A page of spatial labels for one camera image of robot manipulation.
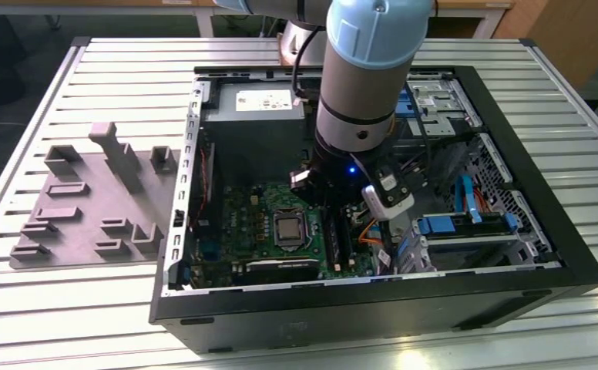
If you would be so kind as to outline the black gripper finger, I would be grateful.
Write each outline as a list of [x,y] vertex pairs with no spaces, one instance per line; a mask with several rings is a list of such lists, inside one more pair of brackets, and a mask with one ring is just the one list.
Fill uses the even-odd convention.
[[310,193],[313,191],[310,170],[294,170],[290,172],[290,191],[293,193]]

